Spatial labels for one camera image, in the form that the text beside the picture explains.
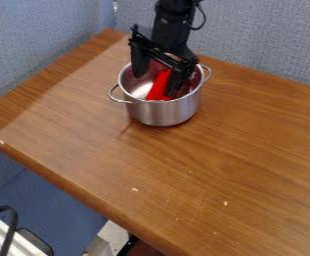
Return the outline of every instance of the wood grain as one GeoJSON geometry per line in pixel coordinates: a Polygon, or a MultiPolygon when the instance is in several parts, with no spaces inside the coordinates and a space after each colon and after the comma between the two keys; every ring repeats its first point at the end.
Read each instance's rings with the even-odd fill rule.
{"type": "Polygon", "coordinates": [[[167,255],[310,256],[310,87],[200,59],[196,115],[147,127],[104,31],[0,98],[0,150],[167,255]]]}

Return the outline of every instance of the metal pot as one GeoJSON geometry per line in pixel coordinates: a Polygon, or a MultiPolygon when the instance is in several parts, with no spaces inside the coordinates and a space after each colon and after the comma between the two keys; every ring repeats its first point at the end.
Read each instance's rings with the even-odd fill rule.
{"type": "Polygon", "coordinates": [[[191,89],[182,97],[168,101],[144,100],[156,75],[164,69],[162,64],[152,62],[148,72],[140,78],[135,78],[131,64],[128,64],[119,73],[117,84],[108,92],[111,100],[125,104],[133,119],[149,126],[172,126],[192,117],[198,110],[202,86],[211,77],[211,69],[203,65],[196,65],[194,77],[190,80],[191,89]],[[117,87],[123,91],[124,100],[112,96],[117,87]]]}

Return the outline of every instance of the pot handle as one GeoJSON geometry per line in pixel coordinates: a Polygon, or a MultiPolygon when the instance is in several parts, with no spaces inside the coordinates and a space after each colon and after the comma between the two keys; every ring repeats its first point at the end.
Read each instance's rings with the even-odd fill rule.
{"type": "Polygon", "coordinates": [[[108,92],[108,97],[109,97],[109,99],[111,99],[112,101],[117,102],[117,103],[135,104],[136,102],[127,101],[127,100],[120,100],[120,99],[117,99],[117,98],[113,97],[112,94],[113,94],[113,91],[116,90],[117,87],[119,87],[119,84],[116,84],[116,85],[111,88],[111,90],[109,90],[109,92],[108,92]]]}
{"type": "Polygon", "coordinates": [[[212,76],[212,70],[207,66],[204,66],[203,64],[200,64],[200,66],[202,66],[203,69],[206,69],[208,71],[208,76],[206,77],[206,79],[203,81],[206,83],[210,80],[211,76],[212,76]]]}

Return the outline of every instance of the red object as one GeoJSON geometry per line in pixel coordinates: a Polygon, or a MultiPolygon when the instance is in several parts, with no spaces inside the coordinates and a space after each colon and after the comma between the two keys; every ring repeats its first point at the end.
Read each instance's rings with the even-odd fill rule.
{"type": "Polygon", "coordinates": [[[160,71],[155,79],[153,85],[149,89],[145,100],[171,100],[171,97],[164,96],[164,90],[167,85],[167,80],[171,74],[171,70],[160,71]]]}

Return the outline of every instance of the tabletop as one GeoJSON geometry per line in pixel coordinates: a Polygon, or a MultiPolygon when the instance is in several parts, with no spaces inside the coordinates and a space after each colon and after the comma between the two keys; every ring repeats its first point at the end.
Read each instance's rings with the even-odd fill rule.
{"type": "Polygon", "coordinates": [[[0,98],[0,150],[167,255],[310,256],[310,86],[200,56],[198,113],[148,127],[107,96],[127,39],[0,98]]]}

